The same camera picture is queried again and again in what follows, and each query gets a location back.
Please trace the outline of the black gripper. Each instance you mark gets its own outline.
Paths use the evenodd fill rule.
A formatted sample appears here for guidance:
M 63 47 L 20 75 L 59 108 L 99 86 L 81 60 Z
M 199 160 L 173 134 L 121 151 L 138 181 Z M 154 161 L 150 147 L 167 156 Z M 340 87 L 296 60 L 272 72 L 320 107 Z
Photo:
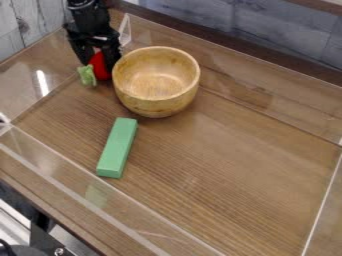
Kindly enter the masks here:
M 75 22 L 69 22 L 63 25 L 63 28 L 67 31 L 67 38 L 73 50 L 83 65 L 90 63 L 91 57 L 95 54 L 90 44 L 106 43 L 102 47 L 102 53 L 107 71 L 111 72 L 115 63 L 122 58 L 122 51 L 119 42 L 121 33 L 111 27 L 110 23 L 89 23 L 87 26 L 79 28 Z

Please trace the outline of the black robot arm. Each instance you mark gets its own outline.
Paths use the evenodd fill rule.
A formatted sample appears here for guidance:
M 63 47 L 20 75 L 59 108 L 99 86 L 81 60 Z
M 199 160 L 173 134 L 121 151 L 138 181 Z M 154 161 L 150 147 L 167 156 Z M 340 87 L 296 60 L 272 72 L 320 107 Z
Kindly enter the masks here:
M 110 13 L 105 0 L 67 0 L 73 20 L 63 25 L 73 50 L 87 65 L 101 49 L 105 67 L 111 71 L 122 57 L 121 33 L 110 25 Z

